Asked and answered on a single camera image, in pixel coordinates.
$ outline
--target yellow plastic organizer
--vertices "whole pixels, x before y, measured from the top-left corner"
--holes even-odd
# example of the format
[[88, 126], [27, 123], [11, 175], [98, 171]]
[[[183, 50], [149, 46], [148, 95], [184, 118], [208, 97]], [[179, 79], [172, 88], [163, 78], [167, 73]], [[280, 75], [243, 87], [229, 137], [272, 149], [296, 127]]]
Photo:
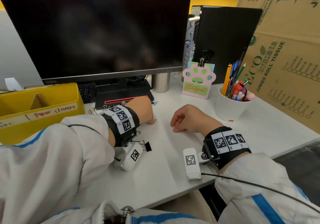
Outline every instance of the yellow plastic organizer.
[[[36, 94], [49, 106], [30, 110]], [[5, 93], [0, 95], [0, 142], [18, 144], [64, 117], [80, 114], [85, 107], [76, 83]]]

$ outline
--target black desktop pc case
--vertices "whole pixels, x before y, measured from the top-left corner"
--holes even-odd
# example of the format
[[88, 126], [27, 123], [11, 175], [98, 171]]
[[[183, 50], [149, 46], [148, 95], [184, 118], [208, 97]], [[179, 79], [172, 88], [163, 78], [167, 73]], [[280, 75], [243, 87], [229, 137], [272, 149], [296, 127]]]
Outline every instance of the black desktop pc case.
[[217, 76], [213, 83], [223, 83], [228, 64], [242, 62], [261, 13], [256, 8], [193, 6], [190, 17], [200, 20], [188, 22], [183, 69], [188, 61], [200, 62], [207, 50], [213, 50], [210, 63]]

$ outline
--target black monitor screen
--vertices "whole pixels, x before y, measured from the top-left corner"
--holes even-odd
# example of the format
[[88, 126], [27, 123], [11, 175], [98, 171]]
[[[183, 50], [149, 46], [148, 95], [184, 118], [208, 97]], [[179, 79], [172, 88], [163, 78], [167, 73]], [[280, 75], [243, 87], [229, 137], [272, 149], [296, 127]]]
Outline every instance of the black monitor screen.
[[2, 0], [42, 79], [182, 66], [190, 0]]

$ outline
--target white jacket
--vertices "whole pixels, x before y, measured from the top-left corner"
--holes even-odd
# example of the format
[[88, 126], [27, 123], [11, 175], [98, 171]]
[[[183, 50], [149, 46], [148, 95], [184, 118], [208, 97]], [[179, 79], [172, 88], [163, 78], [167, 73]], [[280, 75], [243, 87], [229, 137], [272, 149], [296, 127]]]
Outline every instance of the white jacket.
[[[75, 194], [114, 160], [108, 125], [100, 115], [67, 117], [21, 144], [0, 145], [0, 223], [103, 224], [122, 214], [112, 200], [99, 206], [70, 208]], [[265, 154], [235, 161], [223, 174], [264, 185], [311, 204], [288, 178], [285, 168]], [[314, 210], [280, 194], [218, 178], [218, 193], [227, 203], [219, 223], [320, 223]], [[132, 223], [205, 223], [188, 215], [140, 209]]]

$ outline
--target monitor stand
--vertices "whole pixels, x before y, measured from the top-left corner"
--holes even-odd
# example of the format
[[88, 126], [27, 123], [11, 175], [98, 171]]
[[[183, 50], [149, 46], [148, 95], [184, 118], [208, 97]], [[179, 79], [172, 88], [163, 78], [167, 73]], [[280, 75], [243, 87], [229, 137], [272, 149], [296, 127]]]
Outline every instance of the monitor stand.
[[140, 96], [147, 96], [154, 100], [150, 92], [150, 84], [147, 80], [137, 83], [128, 83], [126, 77], [118, 78], [117, 84], [97, 86], [96, 109], [103, 109], [106, 106], [119, 105], [122, 101], [129, 102], [131, 99]]

